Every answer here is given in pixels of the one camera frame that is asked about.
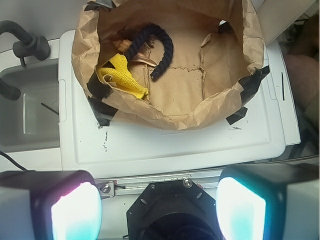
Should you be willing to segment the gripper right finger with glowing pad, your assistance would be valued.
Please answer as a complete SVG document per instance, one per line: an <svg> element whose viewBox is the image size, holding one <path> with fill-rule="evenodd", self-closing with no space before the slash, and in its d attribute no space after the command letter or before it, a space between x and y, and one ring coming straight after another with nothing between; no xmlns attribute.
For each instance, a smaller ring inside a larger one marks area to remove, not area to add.
<svg viewBox="0 0 320 240"><path fill-rule="evenodd" d="M227 166L215 200L227 240L320 238L320 168L315 164Z"/></svg>

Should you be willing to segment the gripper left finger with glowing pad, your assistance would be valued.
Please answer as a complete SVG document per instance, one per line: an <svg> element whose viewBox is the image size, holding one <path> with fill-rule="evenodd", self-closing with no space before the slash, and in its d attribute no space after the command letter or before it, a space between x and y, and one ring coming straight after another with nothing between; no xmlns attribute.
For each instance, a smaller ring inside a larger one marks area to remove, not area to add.
<svg viewBox="0 0 320 240"><path fill-rule="evenodd" d="M101 224L102 200L87 171L0 174L2 240L96 240Z"/></svg>

